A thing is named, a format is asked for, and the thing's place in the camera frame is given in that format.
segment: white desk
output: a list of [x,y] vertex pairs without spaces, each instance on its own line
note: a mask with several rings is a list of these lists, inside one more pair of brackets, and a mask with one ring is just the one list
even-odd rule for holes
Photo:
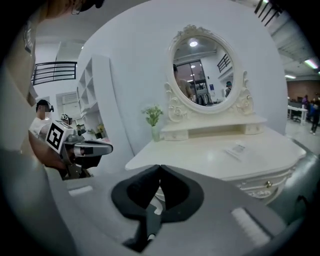
[[[248,154],[240,161],[225,152],[241,141]],[[282,191],[295,164],[306,152],[285,136],[265,127],[256,135],[229,134],[182,141],[151,141],[125,168],[168,165],[229,181],[250,196],[269,203]]]
[[290,106],[288,105],[288,110],[290,110],[289,112],[289,119],[291,118],[291,112],[292,110],[294,111],[301,111],[301,126],[304,126],[306,124],[306,118],[307,118],[307,111],[305,108],[298,108],[298,107],[294,107],[294,106]]

